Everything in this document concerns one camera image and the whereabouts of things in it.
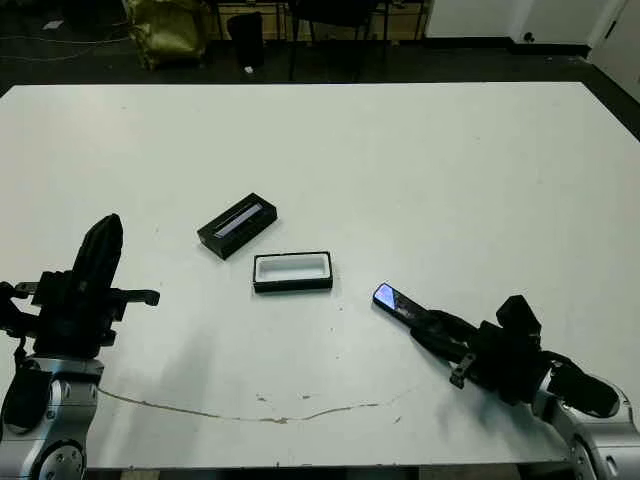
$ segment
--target yellow bag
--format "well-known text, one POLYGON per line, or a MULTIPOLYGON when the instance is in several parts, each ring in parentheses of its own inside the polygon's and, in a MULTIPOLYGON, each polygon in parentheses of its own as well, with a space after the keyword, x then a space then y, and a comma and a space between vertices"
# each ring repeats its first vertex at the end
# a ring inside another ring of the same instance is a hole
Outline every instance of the yellow bag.
POLYGON ((209 7, 200 0, 128 0, 131 37, 143 65, 200 59, 213 30, 209 7))

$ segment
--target black box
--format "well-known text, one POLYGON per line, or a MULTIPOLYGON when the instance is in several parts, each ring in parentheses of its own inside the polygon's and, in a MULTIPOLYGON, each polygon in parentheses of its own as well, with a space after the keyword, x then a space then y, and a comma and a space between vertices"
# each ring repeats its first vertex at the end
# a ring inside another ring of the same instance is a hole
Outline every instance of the black box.
POLYGON ((252 193, 198 230, 198 237, 224 260, 276 218, 276 207, 252 193))

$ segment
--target white table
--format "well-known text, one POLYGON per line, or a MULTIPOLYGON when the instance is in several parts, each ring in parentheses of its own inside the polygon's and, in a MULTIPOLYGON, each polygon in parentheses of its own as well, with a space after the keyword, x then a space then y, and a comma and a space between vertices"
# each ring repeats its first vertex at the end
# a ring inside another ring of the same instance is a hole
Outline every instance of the white table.
POLYGON ((640 404, 640 144, 580 84, 16 87, 0 158, 2 278, 69 268, 119 213, 114 285, 162 297, 128 307, 102 387, 209 415, 101 395, 92 467, 565 457, 524 406, 455 389, 371 305, 382 281, 474 323, 521 292, 546 348, 640 404), (221 261, 195 231, 252 191, 279 219, 221 261), (323 249, 330 293, 253 293, 255 254, 323 249))

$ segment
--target wire on floor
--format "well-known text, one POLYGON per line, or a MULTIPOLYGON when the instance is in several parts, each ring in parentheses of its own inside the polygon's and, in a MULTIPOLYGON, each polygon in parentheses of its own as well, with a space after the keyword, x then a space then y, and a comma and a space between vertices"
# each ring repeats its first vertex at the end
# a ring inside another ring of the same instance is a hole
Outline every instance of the wire on floor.
POLYGON ((0 41, 2 40, 38 40, 40 42, 66 43, 70 45, 104 45, 106 43, 123 42, 128 39, 129 37, 120 37, 120 38, 114 38, 113 40, 84 41, 84 40, 55 40, 53 38, 29 37, 27 35, 9 35, 5 37, 0 37, 0 41))
POLYGON ((91 52, 92 50, 95 50, 96 48, 102 46, 102 45, 108 45, 108 44, 112 44, 112 43, 117 43, 117 42, 124 42, 125 40, 129 40, 129 37, 121 37, 121 38, 114 38, 114 39, 110 39, 110 38, 106 38, 104 40, 98 40, 98 41, 74 41, 74 40, 53 40, 53 39, 49 39, 49 38, 41 38, 41 37, 27 37, 27 36, 23 36, 23 35, 13 35, 13 36, 9 36, 9 37, 0 37, 0 40, 7 40, 7 39, 34 39, 34 40, 41 40, 44 42, 53 42, 53 43, 66 43, 66 44, 75 44, 75 45, 91 45, 89 48, 85 48, 84 50, 74 53, 73 55, 65 55, 63 57, 23 57, 20 55, 0 55, 0 60, 20 60, 20 61, 24 61, 24 62, 62 62, 64 60, 71 60, 74 58, 78 58, 81 57, 82 55, 86 55, 87 53, 91 52))

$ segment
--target scratch mark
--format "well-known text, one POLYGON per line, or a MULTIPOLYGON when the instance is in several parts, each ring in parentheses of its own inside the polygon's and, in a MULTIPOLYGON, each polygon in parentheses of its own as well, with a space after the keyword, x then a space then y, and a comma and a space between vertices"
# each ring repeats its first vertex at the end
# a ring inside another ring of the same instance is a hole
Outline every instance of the scratch mark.
POLYGON ((392 403, 396 402, 397 400, 399 400, 401 397, 413 392, 416 388, 418 388, 419 385, 416 385, 415 387, 409 388, 407 390, 405 390, 404 392, 401 392, 397 395, 395 395, 394 397, 392 397, 390 400, 386 401, 386 402, 379 402, 379 403, 358 403, 355 405, 350 405, 347 407, 337 407, 337 408, 330 408, 328 410, 321 410, 319 412, 316 412, 314 414, 308 415, 306 417, 280 417, 280 418, 275 418, 275 417, 263 417, 263 418, 249 418, 249 417, 228 417, 225 415, 219 415, 217 413, 209 413, 209 412, 202 412, 199 410, 190 410, 188 408, 180 408, 180 407, 172 407, 171 405, 163 405, 161 403, 152 403, 152 402, 147 402, 146 400, 136 400, 134 398, 129 398, 129 397, 125 397, 123 395, 118 395, 116 393, 112 393, 112 392, 108 392, 107 390, 104 390, 103 388, 98 387, 98 391, 103 394, 106 395, 107 397, 111 397, 115 400, 120 400, 122 402, 126 402, 126 403, 130 403, 133 405, 139 405, 139 406, 143 406, 143 407, 151 407, 151 408, 157 408, 158 410, 166 410, 169 412, 176 412, 176 413, 185 413, 187 415, 198 415, 200 417, 205 417, 205 418, 211 418, 214 420, 228 420, 228 421, 234 421, 234 422, 254 422, 254 423, 274 423, 277 425, 286 425, 290 422, 307 422, 309 420, 314 420, 318 417, 322 417, 324 415, 331 415, 334 413, 339 413, 339 412, 348 412, 351 410, 357 410, 360 408, 375 408, 375 407, 382 407, 382 406, 389 406, 392 403))

